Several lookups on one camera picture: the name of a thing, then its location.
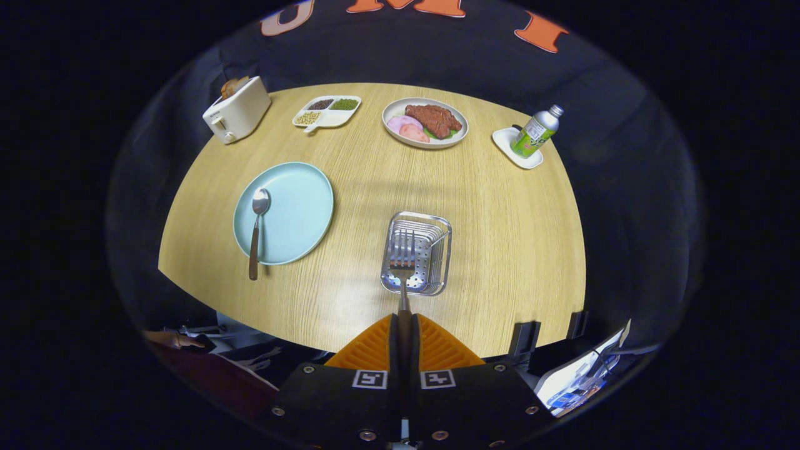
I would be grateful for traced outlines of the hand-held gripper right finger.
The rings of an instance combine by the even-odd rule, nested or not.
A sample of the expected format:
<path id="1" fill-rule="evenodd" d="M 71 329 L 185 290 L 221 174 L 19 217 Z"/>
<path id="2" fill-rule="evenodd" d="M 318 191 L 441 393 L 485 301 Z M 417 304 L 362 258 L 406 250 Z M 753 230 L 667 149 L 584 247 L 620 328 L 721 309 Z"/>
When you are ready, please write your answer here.
<path id="1" fill-rule="evenodd" d="M 411 336 L 407 419 L 419 448 L 520 448 L 555 427 L 511 362 L 483 361 L 423 314 Z"/>

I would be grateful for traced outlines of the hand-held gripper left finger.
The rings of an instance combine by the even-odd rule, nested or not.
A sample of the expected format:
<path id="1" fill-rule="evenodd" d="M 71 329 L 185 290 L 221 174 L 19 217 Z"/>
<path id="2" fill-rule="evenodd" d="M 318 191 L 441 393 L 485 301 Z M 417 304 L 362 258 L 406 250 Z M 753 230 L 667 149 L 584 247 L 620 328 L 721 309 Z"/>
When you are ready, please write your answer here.
<path id="1" fill-rule="evenodd" d="M 325 364 L 300 364 L 269 410 L 300 448 L 389 448 L 399 441 L 397 316 L 377 320 Z"/>

